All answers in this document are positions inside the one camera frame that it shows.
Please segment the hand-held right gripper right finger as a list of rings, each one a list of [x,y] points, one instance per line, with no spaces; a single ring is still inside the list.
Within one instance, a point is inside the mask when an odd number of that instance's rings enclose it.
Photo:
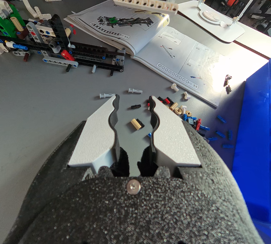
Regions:
[[[150,146],[154,163],[169,169],[171,176],[178,167],[200,168],[201,161],[180,117],[155,96],[149,97],[151,126]]]

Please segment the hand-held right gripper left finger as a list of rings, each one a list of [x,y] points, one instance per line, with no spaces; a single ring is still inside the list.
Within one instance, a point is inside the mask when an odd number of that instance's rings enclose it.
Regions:
[[[110,167],[120,157],[114,128],[118,121],[119,100],[119,95],[112,96],[87,118],[68,162],[69,167],[90,167],[97,173],[100,167]]]

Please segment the long white lego beam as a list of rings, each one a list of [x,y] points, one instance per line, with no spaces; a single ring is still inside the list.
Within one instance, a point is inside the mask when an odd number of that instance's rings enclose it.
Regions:
[[[161,0],[113,0],[114,4],[127,8],[135,8],[150,12],[175,15],[178,12],[178,4]]]

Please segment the pile of small lego pieces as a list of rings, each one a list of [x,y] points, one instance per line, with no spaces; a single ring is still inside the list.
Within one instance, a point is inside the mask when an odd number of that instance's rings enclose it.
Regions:
[[[183,120],[186,121],[192,120],[192,123],[189,124],[192,125],[192,127],[198,132],[199,135],[201,135],[204,140],[209,142],[209,139],[205,137],[205,134],[202,133],[199,129],[202,127],[201,125],[198,125],[198,120],[196,117],[192,117],[192,114],[190,111],[186,110],[186,106],[178,107],[178,103],[174,103],[169,97],[162,99],[161,97],[158,97],[158,100],[162,102],[167,108],[169,108],[171,111],[173,111],[176,115],[183,115]]]

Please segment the tan and black lego pin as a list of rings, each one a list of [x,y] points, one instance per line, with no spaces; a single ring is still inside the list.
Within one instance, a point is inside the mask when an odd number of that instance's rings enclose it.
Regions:
[[[139,119],[132,119],[131,124],[137,129],[144,128],[145,125]]]

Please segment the lego truck chassis assembly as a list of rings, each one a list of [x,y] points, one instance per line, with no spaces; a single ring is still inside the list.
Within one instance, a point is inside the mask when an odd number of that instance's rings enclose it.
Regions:
[[[66,72],[79,65],[114,72],[123,72],[125,48],[109,51],[108,48],[93,46],[70,40],[76,34],[72,24],[64,27],[61,18],[54,14],[50,19],[42,18],[35,7],[37,20],[24,20],[18,10],[8,1],[1,0],[1,54],[13,51],[23,56],[26,62],[31,52],[43,56],[43,62],[66,67]]]

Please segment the scattered blue lego pins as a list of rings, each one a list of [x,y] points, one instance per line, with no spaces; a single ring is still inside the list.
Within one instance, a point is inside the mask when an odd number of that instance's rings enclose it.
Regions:
[[[218,115],[216,117],[216,123],[218,125],[213,130],[211,136],[207,137],[207,140],[209,142],[220,142],[221,147],[224,149],[234,149],[233,131],[229,126],[229,121]]]

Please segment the white curved lego panel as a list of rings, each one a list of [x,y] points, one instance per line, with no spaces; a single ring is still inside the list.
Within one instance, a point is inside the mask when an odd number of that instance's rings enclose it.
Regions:
[[[31,7],[31,5],[29,4],[28,0],[22,0],[22,2],[24,3],[26,9],[28,10],[28,12],[34,17],[34,18],[38,18],[38,14],[36,13],[36,11]]]

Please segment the open instruction booklet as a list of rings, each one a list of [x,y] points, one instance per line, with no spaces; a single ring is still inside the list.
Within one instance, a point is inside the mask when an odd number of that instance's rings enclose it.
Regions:
[[[170,17],[107,0],[65,19],[218,107],[229,59],[168,26]]]

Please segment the blue plastic bin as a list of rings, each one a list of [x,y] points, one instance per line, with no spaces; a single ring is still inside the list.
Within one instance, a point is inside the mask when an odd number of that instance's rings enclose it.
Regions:
[[[246,79],[232,174],[264,243],[271,223],[271,60]]]

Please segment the white desk stand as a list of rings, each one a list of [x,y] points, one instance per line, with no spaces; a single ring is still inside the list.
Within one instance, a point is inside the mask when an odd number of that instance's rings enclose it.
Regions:
[[[234,18],[219,13],[205,4],[205,0],[193,0],[178,4],[178,11],[223,42],[231,43],[245,33],[239,19],[252,4],[249,0],[241,13]]]

